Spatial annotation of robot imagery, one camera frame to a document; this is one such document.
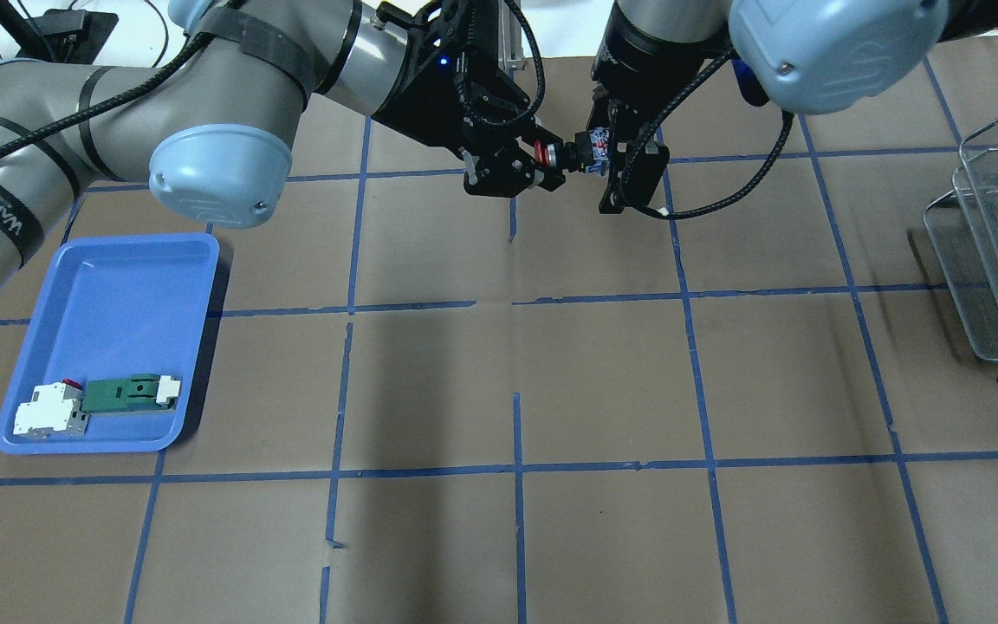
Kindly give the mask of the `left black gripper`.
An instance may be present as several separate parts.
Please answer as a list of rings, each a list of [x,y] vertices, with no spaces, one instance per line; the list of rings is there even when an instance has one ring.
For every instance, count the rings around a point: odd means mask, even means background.
[[[554,192],[567,181],[540,162],[561,161],[565,141],[537,117],[539,96],[499,61],[504,12],[528,24],[511,1],[428,1],[415,13],[380,3],[375,11],[385,29],[405,32],[405,59],[373,119],[420,145],[463,153],[463,189],[477,197]]]

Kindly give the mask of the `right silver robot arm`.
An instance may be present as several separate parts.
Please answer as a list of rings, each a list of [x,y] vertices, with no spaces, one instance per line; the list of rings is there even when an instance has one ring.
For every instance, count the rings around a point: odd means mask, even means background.
[[[615,1],[593,64],[587,130],[605,149],[599,212],[698,218],[747,197],[787,146],[796,115],[823,115],[882,94],[936,44],[998,30],[998,1]],[[781,129],[741,189],[685,211],[654,209],[668,147],[663,122],[724,66]]]

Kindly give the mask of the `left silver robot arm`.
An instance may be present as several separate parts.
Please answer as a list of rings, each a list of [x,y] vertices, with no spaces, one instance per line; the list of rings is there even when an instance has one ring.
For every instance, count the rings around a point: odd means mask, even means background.
[[[95,181],[146,183],[202,224],[273,216],[310,100],[463,160],[471,195],[558,189],[558,143],[496,60],[496,1],[177,1],[159,68],[0,61],[0,289]]]

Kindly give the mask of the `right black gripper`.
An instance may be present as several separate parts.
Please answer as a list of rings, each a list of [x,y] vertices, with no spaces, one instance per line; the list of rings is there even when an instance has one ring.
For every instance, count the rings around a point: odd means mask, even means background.
[[[633,158],[619,146],[637,138],[704,63],[716,36],[714,1],[614,1],[593,64],[597,94],[586,124],[585,169],[609,170],[601,214],[648,206],[670,151],[651,140]]]

